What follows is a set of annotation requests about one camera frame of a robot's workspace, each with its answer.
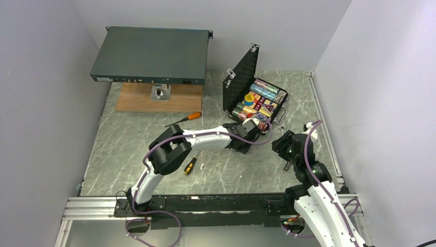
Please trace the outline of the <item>blue yellow card deck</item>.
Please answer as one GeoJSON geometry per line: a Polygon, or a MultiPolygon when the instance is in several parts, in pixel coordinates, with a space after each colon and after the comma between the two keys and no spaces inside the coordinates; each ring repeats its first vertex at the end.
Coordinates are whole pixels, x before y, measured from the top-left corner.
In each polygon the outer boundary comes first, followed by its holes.
{"type": "Polygon", "coordinates": [[[277,104],[274,102],[271,102],[269,100],[265,100],[265,101],[258,101],[256,103],[255,109],[260,112],[261,114],[267,116],[267,117],[271,117],[272,114],[275,112],[276,108],[277,108],[277,104]]]}

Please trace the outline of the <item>red triangular dealer token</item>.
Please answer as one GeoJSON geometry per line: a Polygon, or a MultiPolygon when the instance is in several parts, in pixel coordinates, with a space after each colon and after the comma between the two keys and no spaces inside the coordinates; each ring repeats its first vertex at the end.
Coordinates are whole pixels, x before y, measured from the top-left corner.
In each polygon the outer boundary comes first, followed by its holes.
{"type": "Polygon", "coordinates": [[[268,115],[271,116],[275,109],[276,109],[276,104],[275,103],[271,103],[271,104],[262,104],[262,110],[268,115]]]}

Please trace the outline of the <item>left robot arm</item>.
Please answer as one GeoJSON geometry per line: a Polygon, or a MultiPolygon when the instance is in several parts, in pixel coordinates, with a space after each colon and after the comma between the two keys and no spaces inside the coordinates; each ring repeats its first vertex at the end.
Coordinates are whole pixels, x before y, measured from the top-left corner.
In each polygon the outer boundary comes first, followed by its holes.
{"type": "Polygon", "coordinates": [[[191,152],[233,149],[246,153],[251,145],[257,144],[261,134],[258,125],[258,120],[250,118],[242,123],[225,123],[206,130],[183,130],[179,125],[167,128],[150,144],[142,160],[144,171],[127,190],[128,210],[134,216],[143,215],[164,176],[179,169],[191,152]]]}

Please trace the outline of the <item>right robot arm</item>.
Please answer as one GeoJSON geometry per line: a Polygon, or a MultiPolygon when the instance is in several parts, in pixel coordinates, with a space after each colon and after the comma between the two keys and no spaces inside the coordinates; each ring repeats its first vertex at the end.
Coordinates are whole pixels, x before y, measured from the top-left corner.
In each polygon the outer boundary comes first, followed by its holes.
{"type": "Polygon", "coordinates": [[[285,132],[272,150],[291,163],[300,185],[285,190],[283,206],[303,218],[321,246],[367,246],[340,203],[333,178],[316,160],[308,132],[285,132]]]}

